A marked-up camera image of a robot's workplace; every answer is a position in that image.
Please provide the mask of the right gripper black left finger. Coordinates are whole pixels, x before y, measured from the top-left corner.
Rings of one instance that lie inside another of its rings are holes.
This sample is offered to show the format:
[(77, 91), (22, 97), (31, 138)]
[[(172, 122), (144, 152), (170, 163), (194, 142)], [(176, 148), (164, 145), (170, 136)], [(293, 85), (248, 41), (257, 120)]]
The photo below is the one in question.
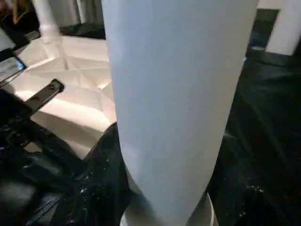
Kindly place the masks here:
[(83, 160), (51, 219), (53, 226), (119, 226), (132, 192), (121, 154), (118, 126), (111, 124)]

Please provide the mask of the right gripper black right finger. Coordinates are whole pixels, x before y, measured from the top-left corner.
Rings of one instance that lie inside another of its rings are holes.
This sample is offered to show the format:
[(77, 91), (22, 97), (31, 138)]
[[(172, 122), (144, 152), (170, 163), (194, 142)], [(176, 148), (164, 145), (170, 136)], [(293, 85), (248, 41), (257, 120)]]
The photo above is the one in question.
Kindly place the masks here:
[(299, 226), (300, 184), (269, 147), (225, 134), (208, 186), (221, 226)]

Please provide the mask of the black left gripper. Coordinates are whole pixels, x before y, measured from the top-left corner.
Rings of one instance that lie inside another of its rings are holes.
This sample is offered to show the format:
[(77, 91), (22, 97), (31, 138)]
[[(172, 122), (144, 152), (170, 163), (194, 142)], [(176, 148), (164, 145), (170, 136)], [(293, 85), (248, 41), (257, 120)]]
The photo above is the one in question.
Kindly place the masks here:
[(64, 189), (82, 167), (71, 147), (31, 117), (62, 93), (64, 85), (53, 79), (26, 101), (0, 92), (0, 160), (35, 183)]

